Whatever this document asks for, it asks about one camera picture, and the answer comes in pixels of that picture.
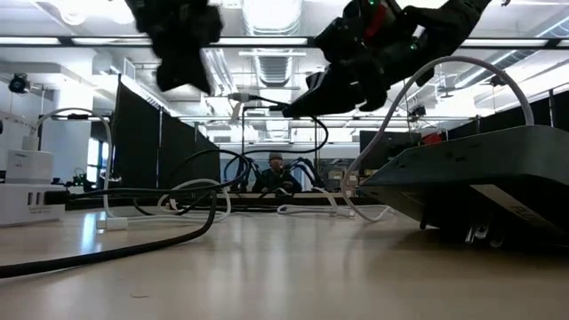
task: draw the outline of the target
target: camera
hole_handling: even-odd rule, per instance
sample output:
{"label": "camera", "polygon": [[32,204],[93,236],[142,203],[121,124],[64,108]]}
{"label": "camera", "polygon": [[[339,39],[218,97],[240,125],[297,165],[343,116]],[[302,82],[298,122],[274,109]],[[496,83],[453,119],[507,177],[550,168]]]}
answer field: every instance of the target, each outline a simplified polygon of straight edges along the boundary
{"label": "camera", "polygon": [[10,81],[8,89],[11,92],[18,94],[26,94],[31,90],[31,83],[28,81],[28,75],[15,74],[14,78]]}

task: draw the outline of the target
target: window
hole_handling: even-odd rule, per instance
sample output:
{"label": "window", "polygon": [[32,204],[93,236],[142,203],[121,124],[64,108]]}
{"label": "window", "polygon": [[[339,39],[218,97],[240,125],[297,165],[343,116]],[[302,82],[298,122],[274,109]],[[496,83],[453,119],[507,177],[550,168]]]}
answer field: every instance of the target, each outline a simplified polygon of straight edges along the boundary
{"label": "window", "polygon": [[89,139],[87,154],[87,180],[97,182],[97,177],[104,172],[108,160],[108,143],[93,138]]}

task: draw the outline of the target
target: gray cable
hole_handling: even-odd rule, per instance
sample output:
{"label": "gray cable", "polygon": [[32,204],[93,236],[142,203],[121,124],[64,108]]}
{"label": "gray cable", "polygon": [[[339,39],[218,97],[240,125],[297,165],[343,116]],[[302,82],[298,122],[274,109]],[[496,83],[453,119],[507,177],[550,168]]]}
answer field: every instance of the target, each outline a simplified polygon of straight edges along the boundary
{"label": "gray cable", "polygon": [[524,93],[522,92],[522,90],[517,85],[516,81],[514,81],[514,79],[512,79],[510,76],[508,76],[508,74],[506,74],[504,71],[495,67],[491,63],[488,63],[488,62],[485,62],[485,61],[482,61],[482,60],[479,60],[476,58],[470,58],[470,57],[453,56],[453,57],[443,57],[443,58],[439,58],[436,60],[432,60],[431,62],[427,63],[422,68],[420,68],[419,71],[415,72],[415,74],[411,77],[411,79],[409,79],[409,82],[407,84],[405,84],[405,86],[403,87],[401,92],[399,92],[397,97],[393,100],[393,103],[391,104],[391,108],[389,108],[388,113],[385,115],[385,120],[381,124],[380,130],[377,132],[377,134],[375,134],[372,141],[367,145],[367,147],[364,149],[364,151],[362,151],[362,153],[357,157],[357,159],[354,160],[354,162],[349,166],[347,172],[344,175],[344,179],[341,182],[341,195],[344,198],[344,200],[346,201],[346,204],[348,204],[352,208],[352,210],[355,213],[357,213],[360,217],[364,218],[365,220],[367,220],[369,222],[381,221],[381,219],[383,218],[382,217],[383,212],[380,215],[378,215],[377,217],[372,218],[372,217],[365,215],[363,212],[361,212],[357,209],[357,207],[349,199],[349,196],[346,192],[347,191],[346,186],[349,183],[349,176],[351,175],[351,173],[355,169],[357,169],[359,167],[359,165],[362,162],[362,159],[364,159],[370,153],[370,151],[372,151],[372,149],[375,148],[375,145],[380,141],[381,136],[383,136],[383,133],[385,132],[385,130],[388,127],[389,120],[391,120],[391,117],[395,113],[397,106],[399,106],[399,102],[407,94],[407,91],[409,91],[411,86],[414,85],[415,82],[417,81],[417,79],[419,79],[427,71],[431,70],[436,65],[441,64],[441,63],[445,63],[445,62],[466,62],[466,63],[474,64],[474,65],[477,65],[479,67],[485,68],[486,70],[494,73],[496,76],[499,76],[506,84],[509,85],[512,92],[514,92],[517,99],[519,100],[519,103],[522,106],[522,110],[524,111],[525,124],[526,125],[533,125],[533,112],[532,112],[532,108],[530,107],[530,102],[527,100]]}

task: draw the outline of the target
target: ceiling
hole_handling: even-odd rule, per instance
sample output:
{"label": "ceiling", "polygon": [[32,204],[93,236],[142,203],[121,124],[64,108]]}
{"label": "ceiling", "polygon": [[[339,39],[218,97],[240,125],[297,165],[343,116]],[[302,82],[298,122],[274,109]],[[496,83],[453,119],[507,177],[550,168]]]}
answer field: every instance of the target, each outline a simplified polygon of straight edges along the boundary
{"label": "ceiling", "polygon": [[[85,16],[86,19],[76,26],[66,23],[62,19],[58,8],[50,1],[56,0],[0,1],[0,30],[2,30],[0,33],[14,36],[126,36],[138,34],[132,23],[125,23],[128,21],[128,17],[125,18],[124,12],[122,12],[124,8],[105,8],[104,5],[108,3],[107,0],[77,0],[77,3],[93,5],[84,5],[88,14]],[[258,35],[261,29],[269,30],[269,34],[273,36],[315,36],[333,18],[341,15],[347,0],[217,0],[213,2],[222,6],[221,14],[225,24],[223,36]],[[408,4],[438,7],[443,1],[399,0],[398,3],[402,7]],[[254,16],[243,9],[247,5],[255,8],[256,13]],[[294,24],[294,28],[283,31],[275,27],[279,21],[284,21],[282,17],[289,16],[291,20],[297,20],[298,22]],[[500,1],[493,1],[471,36],[551,37],[552,35],[550,34],[542,34],[567,17],[569,17],[569,3],[565,0],[512,0],[507,7],[501,7]],[[569,36],[569,31],[566,34],[556,33],[553,36]],[[220,57],[217,61],[222,65],[215,66],[217,69],[214,69],[212,66],[210,68],[212,68],[214,74],[220,73],[220,69],[221,71],[228,71],[224,77],[225,82],[221,81],[222,84],[225,84],[224,88],[227,88],[228,83],[230,83],[230,86],[240,92],[267,95],[275,100],[293,100],[307,90],[304,78],[311,73],[321,70],[326,65],[322,53],[315,49],[295,50],[295,52],[298,52],[295,54],[304,56],[281,59],[278,63],[267,58],[243,56],[250,51],[246,49],[216,50],[217,58]],[[153,90],[155,94],[158,94],[154,86],[153,75],[159,61],[150,49],[0,48],[0,60],[2,61],[58,63],[85,77],[94,76],[92,74],[92,59],[98,54],[111,54],[113,61],[119,61],[118,63],[122,59],[127,58],[137,68],[137,80],[144,83],[150,90]],[[569,61],[569,56],[566,51],[531,52],[525,59],[511,56],[511,51],[459,50],[455,55],[475,57],[489,62],[495,62],[499,59],[502,59],[500,63],[508,62],[506,71],[520,83],[526,95],[534,99],[539,98],[548,89],[558,87],[567,81],[565,80],[565,75],[567,74],[566,62]],[[515,105],[515,97],[509,88],[493,88],[491,85],[484,85],[482,81],[484,78],[478,78],[485,74],[477,74],[478,70],[471,66],[449,63],[438,67],[436,72],[437,76],[429,84],[422,88],[414,86],[408,92],[407,98],[410,108],[420,103],[427,108],[427,116],[455,116],[460,118],[475,115],[485,116],[493,113],[495,110]],[[290,80],[285,86],[275,90],[264,89],[265,83],[263,81],[267,80],[264,76],[283,76],[284,74],[290,76]],[[472,75],[474,75],[472,80],[466,81]],[[468,83],[468,85],[463,89],[453,89],[457,84],[464,83]],[[389,97],[394,99],[402,86],[403,84],[393,85],[389,91]],[[451,88],[452,90],[447,89],[451,92],[445,94],[445,88]],[[207,106],[212,106],[216,116],[228,116],[231,112],[232,105],[228,103],[227,99],[204,98],[201,92],[189,86],[159,94],[162,100],[170,102],[172,111],[175,111],[178,115],[211,116],[212,109],[205,108]],[[401,107],[399,115],[405,116],[407,104]],[[371,114],[354,111],[349,115],[383,116],[386,111],[387,108],[380,108]],[[271,122],[274,122],[271,125],[266,125],[267,121],[250,122],[248,131],[253,132],[251,133],[251,140],[267,135],[262,132],[278,124],[274,118],[271,117],[270,119]],[[191,117],[188,120],[196,121],[195,118]],[[442,122],[431,121],[429,125],[439,126],[441,125],[440,123]],[[456,120],[452,123],[456,125],[460,121]],[[354,133],[354,129],[359,130],[359,127],[362,125],[367,128],[374,128],[381,124],[381,121],[368,121],[366,123],[337,121],[337,123],[334,123],[331,120],[329,124],[338,126],[336,128],[338,131],[337,135],[341,136],[343,134],[345,136],[338,139],[350,140],[350,134]],[[221,136],[230,134],[230,128],[232,127],[224,121],[213,123],[210,121],[207,126],[209,127],[208,134]],[[314,139],[314,131],[305,128],[310,126],[309,124],[290,122],[287,126],[288,129],[286,130],[289,131],[289,136],[288,138],[285,137],[285,139],[292,138],[294,135],[293,129],[296,130],[295,136],[301,135],[302,139],[305,140]],[[394,124],[393,128],[407,130],[408,126],[403,121],[401,124]]]}

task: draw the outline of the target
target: table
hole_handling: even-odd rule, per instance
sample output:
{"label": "table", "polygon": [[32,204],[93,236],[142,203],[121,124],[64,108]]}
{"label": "table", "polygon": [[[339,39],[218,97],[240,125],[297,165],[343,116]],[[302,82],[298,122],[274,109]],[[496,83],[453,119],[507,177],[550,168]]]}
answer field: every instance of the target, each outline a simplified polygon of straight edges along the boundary
{"label": "table", "polygon": [[[94,231],[101,212],[0,229],[0,263],[140,244],[196,227]],[[241,214],[160,252],[0,280],[4,319],[566,319],[558,256],[446,244],[406,217]]]}

